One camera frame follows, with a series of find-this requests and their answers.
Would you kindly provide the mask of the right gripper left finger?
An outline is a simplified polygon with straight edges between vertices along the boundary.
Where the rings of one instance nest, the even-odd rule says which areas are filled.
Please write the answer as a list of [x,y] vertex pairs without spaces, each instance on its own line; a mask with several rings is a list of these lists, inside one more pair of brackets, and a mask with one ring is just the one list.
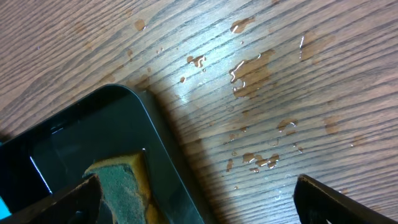
[[77,184],[65,187],[55,194],[1,220],[1,224],[95,224],[100,214],[103,190],[99,177],[90,174]]

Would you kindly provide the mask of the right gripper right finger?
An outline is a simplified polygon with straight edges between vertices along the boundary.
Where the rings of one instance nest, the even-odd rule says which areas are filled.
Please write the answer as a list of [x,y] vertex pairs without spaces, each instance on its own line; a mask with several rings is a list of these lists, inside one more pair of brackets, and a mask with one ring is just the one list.
[[305,174],[298,176],[293,198],[301,223],[397,224]]

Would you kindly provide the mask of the green and yellow sponge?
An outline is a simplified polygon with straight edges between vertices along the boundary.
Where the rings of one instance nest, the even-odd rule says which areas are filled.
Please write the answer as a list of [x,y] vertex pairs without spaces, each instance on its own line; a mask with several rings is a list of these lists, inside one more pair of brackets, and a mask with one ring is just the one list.
[[168,223],[150,188],[142,152],[104,159],[90,165],[103,191],[101,208],[111,223]]

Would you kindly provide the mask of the black rectangular water tray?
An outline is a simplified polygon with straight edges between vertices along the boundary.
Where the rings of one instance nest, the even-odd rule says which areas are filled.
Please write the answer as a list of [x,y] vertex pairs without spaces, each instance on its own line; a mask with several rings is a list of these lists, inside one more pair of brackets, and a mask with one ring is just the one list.
[[141,152],[170,223],[216,223],[200,184],[148,91],[105,85],[1,144],[1,203],[16,213],[79,181],[95,162]]

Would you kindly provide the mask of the teal plastic tray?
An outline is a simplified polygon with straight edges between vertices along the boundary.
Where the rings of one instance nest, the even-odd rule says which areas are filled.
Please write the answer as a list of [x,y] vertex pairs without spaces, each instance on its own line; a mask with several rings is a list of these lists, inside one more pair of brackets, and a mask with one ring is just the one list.
[[12,213],[9,211],[7,205],[4,203],[3,199],[0,198],[0,219],[2,220],[11,215],[12,215]]

